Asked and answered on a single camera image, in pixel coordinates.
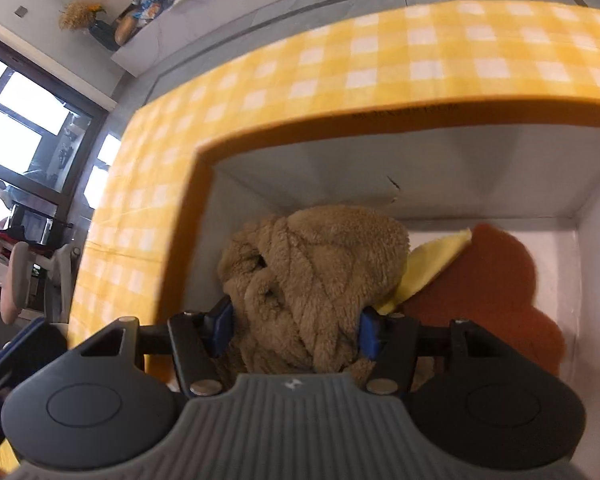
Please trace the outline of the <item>yellow cloth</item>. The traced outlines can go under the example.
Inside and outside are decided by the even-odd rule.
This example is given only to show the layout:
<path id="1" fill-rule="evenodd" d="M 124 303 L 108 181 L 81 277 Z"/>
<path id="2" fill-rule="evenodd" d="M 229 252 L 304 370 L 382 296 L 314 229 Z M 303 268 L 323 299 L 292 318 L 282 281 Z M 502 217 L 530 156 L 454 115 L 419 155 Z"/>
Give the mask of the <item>yellow cloth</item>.
<path id="1" fill-rule="evenodd" d="M 375 310 L 380 315 L 393 313 L 433 282 L 470 245 L 471 239 L 471 230 L 463 230 L 417 246 L 408 254 L 399 284 L 376 304 Z"/>

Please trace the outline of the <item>brown fluffy plush cloth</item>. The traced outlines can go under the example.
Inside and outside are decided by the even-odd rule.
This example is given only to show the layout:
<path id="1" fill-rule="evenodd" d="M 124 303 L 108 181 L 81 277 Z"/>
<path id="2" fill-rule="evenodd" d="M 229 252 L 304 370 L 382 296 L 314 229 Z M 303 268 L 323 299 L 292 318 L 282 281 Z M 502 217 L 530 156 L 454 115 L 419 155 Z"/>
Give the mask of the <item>brown fluffy plush cloth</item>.
<path id="1" fill-rule="evenodd" d="M 374 364 L 358 348 L 361 313 L 399 285 L 409 252 L 404 224 L 364 207 L 318 206 L 246 224 L 218 265 L 235 322 L 214 362 L 222 381 L 348 373 L 364 385 Z"/>

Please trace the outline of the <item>brown flower-shaped sponge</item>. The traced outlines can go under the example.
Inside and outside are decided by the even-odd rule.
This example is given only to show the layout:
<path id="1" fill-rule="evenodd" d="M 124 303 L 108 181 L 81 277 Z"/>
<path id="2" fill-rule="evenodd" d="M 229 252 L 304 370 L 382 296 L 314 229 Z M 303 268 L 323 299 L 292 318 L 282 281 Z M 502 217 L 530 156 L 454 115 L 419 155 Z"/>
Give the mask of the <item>brown flower-shaped sponge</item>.
<path id="1" fill-rule="evenodd" d="M 534 306 L 536 267 L 513 235 L 480 223 L 460 255 L 430 284 L 401 304 L 427 326 L 467 318 L 543 370 L 557 376 L 566 353 L 558 325 Z"/>

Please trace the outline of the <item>white office chair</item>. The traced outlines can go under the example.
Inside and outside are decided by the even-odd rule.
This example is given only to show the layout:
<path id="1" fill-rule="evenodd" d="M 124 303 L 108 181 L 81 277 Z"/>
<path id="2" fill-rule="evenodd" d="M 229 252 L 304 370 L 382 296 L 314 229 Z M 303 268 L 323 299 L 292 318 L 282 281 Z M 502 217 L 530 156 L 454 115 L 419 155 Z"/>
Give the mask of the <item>white office chair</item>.
<path id="1" fill-rule="evenodd" d="M 25 242 L 12 246 L 1 284 L 2 321 L 12 325 L 24 310 L 39 310 L 48 322 L 67 324 L 81 249 L 65 244 L 45 257 Z"/>

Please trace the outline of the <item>orange storage box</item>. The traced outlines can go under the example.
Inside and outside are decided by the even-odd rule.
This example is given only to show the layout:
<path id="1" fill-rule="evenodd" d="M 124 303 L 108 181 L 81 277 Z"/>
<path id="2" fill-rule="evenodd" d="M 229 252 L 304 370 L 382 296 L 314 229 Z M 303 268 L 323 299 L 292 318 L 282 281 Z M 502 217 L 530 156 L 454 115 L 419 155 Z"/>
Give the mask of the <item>orange storage box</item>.
<path id="1" fill-rule="evenodd" d="M 588 414 L 574 464 L 600 479 L 600 117 L 541 122 L 500 103 L 315 119 L 190 141 L 159 318 L 210 308 L 223 244 L 246 222 L 316 205 L 377 209 L 414 244 L 487 221 L 518 237 L 536 303 L 567 339 L 560 374 Z"/>

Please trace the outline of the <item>yellow checkered tablecloth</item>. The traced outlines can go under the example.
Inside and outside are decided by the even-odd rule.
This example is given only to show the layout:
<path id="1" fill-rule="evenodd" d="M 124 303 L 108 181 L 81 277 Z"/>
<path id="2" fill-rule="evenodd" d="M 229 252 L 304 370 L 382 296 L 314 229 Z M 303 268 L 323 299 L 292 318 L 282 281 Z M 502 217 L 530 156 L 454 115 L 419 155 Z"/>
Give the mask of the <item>yellow checkered tablecloth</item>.
<path id="1" fill-rule="evenodd" d="M 415 318 L 407 394 L 369 393 L 348 373 L 241 374 L 217 396 L 188 398 L 168 321 L 210 311 L 226 295 L 219 277 L 210 308 L 157 314 L 187 142 L 491 103 L 541 122 L 600 117 L 600 10 L 480 0 L 368 14 L 248 52 L 138 110 L 67 329 L 35 320 L 0 351 L 0 448 L 19 460 L 1 477 L 592 479 L 573 461 L 588 414 L 560 374 L 564 333 L 557 376 L 467 318 Z M 374 209 L 303 209 L 332 205 Z M 246 224 L 291 214 L 246 222 L 218 265 Z M 408 237 L 412 252 L 421 244 Z"/>

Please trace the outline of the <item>dried yellow flower vase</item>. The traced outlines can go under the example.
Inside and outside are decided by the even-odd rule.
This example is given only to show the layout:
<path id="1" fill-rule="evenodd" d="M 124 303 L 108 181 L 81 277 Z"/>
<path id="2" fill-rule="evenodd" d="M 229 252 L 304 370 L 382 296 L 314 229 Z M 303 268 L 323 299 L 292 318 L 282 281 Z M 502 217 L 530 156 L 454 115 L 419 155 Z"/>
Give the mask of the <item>dried yellow flower vase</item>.
<path id="1" fill-rule="evenodd" d="M 102 20 L 104 7 L 92 0 L 72 0 L 65 5 L 58 18 L 61 30 L 86 30 L 101 46 L 116 52 L 120 46 L 114 39 L 116 29 Z"/>

